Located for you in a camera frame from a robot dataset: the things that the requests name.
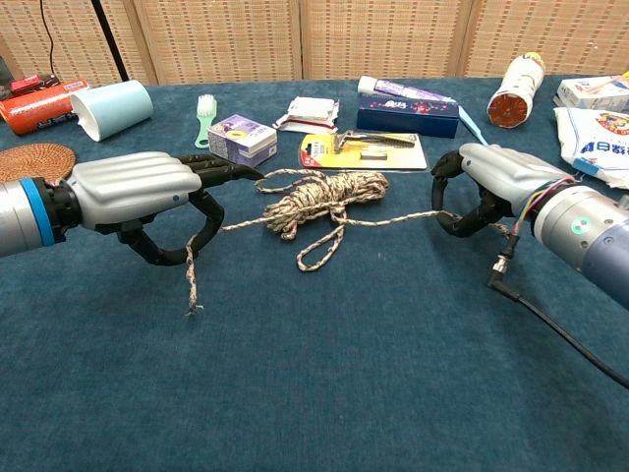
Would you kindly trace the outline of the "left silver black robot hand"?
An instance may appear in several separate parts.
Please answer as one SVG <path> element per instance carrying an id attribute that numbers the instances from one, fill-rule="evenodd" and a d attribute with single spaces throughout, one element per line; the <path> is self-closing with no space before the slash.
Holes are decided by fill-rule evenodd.
<path id="1" fill-rule="evenodd" d="M 83 162 L 61 185 L 70 201 L 60 213 L 65 226 L 82 225 L 100 234 L 115 233 L 151 265 L 177 266 L 196 256 L 216 235 L 223 207 L 206 190 L 237 179 L 257 181 L 256 169 L 212 153 L 172 156 L 143 151 Z M 167 209 L 192 204 L 205 216 L 190 249 L 159 248 L 143 227 Z"/>

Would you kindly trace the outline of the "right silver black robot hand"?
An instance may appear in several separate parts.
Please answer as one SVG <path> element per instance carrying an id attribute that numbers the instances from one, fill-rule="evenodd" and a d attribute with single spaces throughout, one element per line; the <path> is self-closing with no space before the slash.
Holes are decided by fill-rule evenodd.
<path id="1" fill-rule="evenodd" d="M 467 174 L 478 185 L 481 201 L 457 219 L 443 209 L 448 181 Z M 431 171 L 431 207 L 450 235 L 469 237 L 505 216 L 514 216 L 529 197 L 554 184 L 568 185 L 575 179 L 531 154 L 498 145 L 467 143 L 444 154 Z"/>

